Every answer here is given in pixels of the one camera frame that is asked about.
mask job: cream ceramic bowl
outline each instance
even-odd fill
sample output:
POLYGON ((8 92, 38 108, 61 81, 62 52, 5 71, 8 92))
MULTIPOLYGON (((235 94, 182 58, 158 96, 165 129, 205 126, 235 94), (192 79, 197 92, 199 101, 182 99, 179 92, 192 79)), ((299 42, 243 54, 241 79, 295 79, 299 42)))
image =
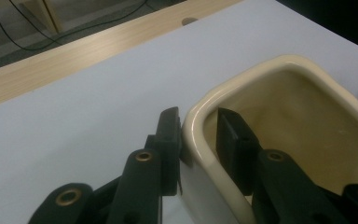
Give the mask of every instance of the cream ceramic bowl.
POLYGON ((240 113, 263 148, 291 155, 317 185, 340 194, 358 183, 358 101, 310 60, 281 56, 217 86, 187 113, 183 198, 196 223, 255 223, 216 156, 218 107, 240 113))

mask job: white table surface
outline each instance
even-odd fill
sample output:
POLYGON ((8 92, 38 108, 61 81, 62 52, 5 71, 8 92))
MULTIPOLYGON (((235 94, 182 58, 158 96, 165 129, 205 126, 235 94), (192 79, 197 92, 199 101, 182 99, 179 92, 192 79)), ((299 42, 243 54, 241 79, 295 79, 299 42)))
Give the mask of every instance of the white table surface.
MULTIPOLYGON (((319 64, 358 98, 358 46, 272 0, 248 0, 0 104, 0 224, 26 223, 57 187, 121 175, 159 112, 282 54, 319 64)), ((163 223, 192 223, 178 197, 163 223)))

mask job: ceramic container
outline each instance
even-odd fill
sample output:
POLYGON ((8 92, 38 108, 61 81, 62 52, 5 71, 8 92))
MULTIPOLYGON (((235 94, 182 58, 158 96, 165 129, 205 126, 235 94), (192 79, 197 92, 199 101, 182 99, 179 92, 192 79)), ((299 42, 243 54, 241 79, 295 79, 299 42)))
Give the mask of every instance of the ceramic container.
POLYGON ((358 100, 312 61, 285 55, 217 86, 187 113, 183 199, 196 223, 255 223, 216 156, 218 107, 240 113, 262 148, 288 153, 317 185, 340 194, 358 183, 358 100))

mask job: wire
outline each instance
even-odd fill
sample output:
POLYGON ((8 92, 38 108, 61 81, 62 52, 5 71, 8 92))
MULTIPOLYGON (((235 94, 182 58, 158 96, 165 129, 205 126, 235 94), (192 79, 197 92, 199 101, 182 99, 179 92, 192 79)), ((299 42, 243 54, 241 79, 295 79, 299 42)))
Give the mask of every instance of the wire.
POLYGON ((136 9, 134 9, 132 12, 130 12, 129 14, 124 15, 124 16, 122 16, 122 17, 120 17, 120 18, 117 18, 117 19, 114 19, 114 20, 111 20, 111 21, 101 22, 101 23, 98 23, 98 24, 95 24, 95 25, 91 25, 91 26, 88 26, 88 27, 85 27, 85 28, 82 28, 82 29, 73 31, 73 32, 71 32, 71 33, 69 33, 69 34, 62 35, 62 36, 60 36, 60 37, 58 37, 58 38, 56 38, 56 39, 51 39, 51 38, 48 37, 48 39, 51 40, 50 43, 46 44, 45 46, 42 46, 42 47, 40 47, 40 48, 35 48, 35 49, 25 48, 25 47, 21 46, 20 44, 18 44, 15 40, 13 40, 13 38, 11 38, 10 35, 7 33, 6 29, 5 29, 4 26, 2 25, 2 22, 1 22, 1 21, 0 21, 0 27, 1 27, 2 31, 5 33, 6 37, 7 37, 14 45, 16 45, 17 47, 19 47, 20 49, 29 50, 29 51, 41 50, 41 49, 45 49, 45 48, 49 47, 50 45, 52 45, 52 44, 54 44, 54 43, 60 44, 60 43, 57 42, 57 41, 60 40, 60 39, 65 38, 65 37, 67 37, 67 36, 69 36, 69 35, 73 35, 73 34, 76 34, 76 33, 79 33, 79 32, 85 31, 85 30, 88 30, 88 29, 90 29, 90 28, 94 28, 94 27, 97 27, 97 26, 100 26, 100 25, 105 25, 105 24, 108 24, 108 23, 111 23, 111 22, 114 22, 114 21, 123 20, 123 19, 129 17, 130 15, 134 14, 135 12, 137 12, 137 11, 138 11, 141 7, 143 7, 144 5, 146 5, 146 4, 147 4, 147 1, 148 1, 148 0, 145 0, 140 6, 138 6, 136 9))
POLYGON ((16 10, 22 15, 22 17, 23 17, 24 19, 26 19, 26 20, 36 29, 37 32, 39 32, 42 36, 44 36, 45 38, 51 40, 52 42, 54 42, 54 43, 56 43, 56 44, 58 44, 58 45, 61 45, 61 43, 59 43, 59 42, 57 42, 56 40, 50 38, 49 36, 45 35, 41 30, 39 30, 39 29, 24 15, 24 13, 22 13, 22 12, 19 10, 19 8, 13 3, 12 0, 8 0, 8 1, 11 3, 11 5, 12 5, 14 8, 16 8, 16 10))

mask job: white tabletop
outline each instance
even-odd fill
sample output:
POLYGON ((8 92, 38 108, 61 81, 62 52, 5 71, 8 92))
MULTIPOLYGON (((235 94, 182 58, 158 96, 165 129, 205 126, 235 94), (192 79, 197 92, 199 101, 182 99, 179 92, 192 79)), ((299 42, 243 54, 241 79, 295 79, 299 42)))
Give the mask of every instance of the white tabletop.
MULTIPOLYGON (((282 54, 319 64, 358 98, 358 46, 272 0, 249 0, 0 104, 0 224, 25 223, 57 187, 121 175, 159 112, 282 54)), ((178 197, 163 223, 191 223, 178 197)))

